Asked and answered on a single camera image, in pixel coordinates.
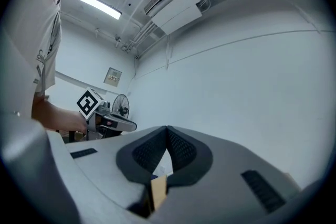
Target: white shirt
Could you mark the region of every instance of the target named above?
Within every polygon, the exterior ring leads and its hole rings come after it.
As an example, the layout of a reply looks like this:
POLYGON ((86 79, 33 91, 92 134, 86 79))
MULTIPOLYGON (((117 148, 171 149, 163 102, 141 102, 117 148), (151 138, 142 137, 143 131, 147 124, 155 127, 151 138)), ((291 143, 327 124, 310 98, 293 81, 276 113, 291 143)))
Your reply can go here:
POLYGON ((55 84, 59 13, 54 0, 11 0, 0 24, 0 111, 30 118, 34 93, 44 90, 43 73, 45 89, 55 84))

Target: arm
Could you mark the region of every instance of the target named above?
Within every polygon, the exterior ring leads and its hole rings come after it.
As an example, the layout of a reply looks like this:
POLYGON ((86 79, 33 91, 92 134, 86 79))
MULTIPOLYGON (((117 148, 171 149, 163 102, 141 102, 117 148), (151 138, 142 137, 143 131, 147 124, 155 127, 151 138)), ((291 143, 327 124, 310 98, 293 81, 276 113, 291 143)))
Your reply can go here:
POLYGON ((45 100, 44 95, 38 97, 35 93, 32 118, 52 130, 86 133, 86 120, 80 112, 58 108, 45 100))

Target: fluorescent light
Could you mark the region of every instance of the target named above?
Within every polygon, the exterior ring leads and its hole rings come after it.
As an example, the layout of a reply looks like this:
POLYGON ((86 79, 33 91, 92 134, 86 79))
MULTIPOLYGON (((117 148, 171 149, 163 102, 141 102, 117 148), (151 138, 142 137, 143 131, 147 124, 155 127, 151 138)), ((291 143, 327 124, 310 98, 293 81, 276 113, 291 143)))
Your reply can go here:
POLYGON ((108 15, 112 16, 113 18, 119 20, 121 12, 117 11, 116 9, 98 1, 98 0, 81 0, 97 9, 100 9, 102 12, 107 13, 108 15))

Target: man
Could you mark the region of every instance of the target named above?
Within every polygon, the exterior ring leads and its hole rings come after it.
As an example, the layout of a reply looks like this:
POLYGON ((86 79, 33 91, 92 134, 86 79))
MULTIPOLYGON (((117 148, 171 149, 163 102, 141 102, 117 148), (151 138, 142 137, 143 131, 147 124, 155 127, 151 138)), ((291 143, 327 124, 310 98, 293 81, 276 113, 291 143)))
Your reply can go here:
POLYGON ((55 84, 60 0, 11 0, 0 30, 1 53, 7 57, 1 110, 32 117, 49 129, 86 133, 80 112, 58 108, 44 97, 55 84))

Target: electric fan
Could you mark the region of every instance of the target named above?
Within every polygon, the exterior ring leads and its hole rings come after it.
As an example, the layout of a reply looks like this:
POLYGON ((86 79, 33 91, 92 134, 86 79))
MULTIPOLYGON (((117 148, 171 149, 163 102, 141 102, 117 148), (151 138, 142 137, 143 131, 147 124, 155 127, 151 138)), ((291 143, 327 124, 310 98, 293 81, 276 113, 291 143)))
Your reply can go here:
POLYGON ((130 111, 130 104, 125 94, 117 96, 112 106, 112 113, 120 115, 124 118, 128 118, 128 113, 130 111))

